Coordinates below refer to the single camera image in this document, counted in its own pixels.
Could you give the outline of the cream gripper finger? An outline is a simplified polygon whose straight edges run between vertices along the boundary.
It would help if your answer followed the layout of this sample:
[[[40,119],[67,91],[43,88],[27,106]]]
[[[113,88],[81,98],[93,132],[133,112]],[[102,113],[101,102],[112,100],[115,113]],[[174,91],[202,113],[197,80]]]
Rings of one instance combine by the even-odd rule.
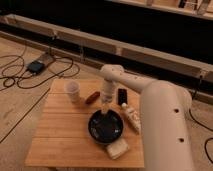
[[[108,104],[102,105],[101,114],[105,116],[108,114],[108,111],[109,111],[109,105]]]

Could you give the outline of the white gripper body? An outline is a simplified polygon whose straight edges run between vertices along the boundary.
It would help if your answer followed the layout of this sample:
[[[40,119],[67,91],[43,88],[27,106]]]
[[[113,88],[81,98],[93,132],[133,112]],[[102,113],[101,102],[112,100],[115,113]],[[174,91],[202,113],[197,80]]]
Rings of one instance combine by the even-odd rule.
[[[112,81],[103,80],[101,88],[101,102],[103,104],[111,103],[115,93],[115,84]]]

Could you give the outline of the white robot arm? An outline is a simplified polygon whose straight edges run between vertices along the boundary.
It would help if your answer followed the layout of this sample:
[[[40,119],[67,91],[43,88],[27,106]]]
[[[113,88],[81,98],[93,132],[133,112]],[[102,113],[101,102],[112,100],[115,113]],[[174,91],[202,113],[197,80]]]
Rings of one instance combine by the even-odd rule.
[[[195,171],[185,114],[192,105],[189,91],[164,80],[126,73],[121,65],[103,65],[101,99],[111,102],[115,84],[140,94],[145,171]]]

